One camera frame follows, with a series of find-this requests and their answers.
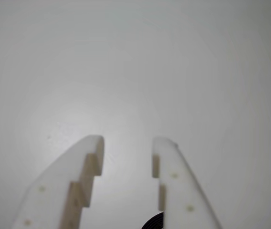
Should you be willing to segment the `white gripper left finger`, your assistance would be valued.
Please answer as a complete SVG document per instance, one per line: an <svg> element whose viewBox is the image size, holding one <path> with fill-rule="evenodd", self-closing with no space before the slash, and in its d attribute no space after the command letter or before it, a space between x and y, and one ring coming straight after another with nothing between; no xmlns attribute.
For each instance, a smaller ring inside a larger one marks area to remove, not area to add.
<svg viewBox="0 0 271 229"><path fill-rule="evenodd" d="M94 179L102 175L104 138L89 135L64 152L31 184L14 229L83 229Z"/></svg>

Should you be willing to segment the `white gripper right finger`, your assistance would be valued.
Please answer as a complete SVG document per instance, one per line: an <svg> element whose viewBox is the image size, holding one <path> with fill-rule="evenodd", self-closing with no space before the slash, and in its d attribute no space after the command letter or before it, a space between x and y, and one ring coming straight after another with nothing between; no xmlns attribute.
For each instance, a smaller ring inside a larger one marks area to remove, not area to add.
<svg viewBox="0 0 271 229"><path fill-rule="evenodd" d="M153 140L152 176L159 180L158 209L164 214L164 228L221 228L178 145L166 137Z"/></svg>

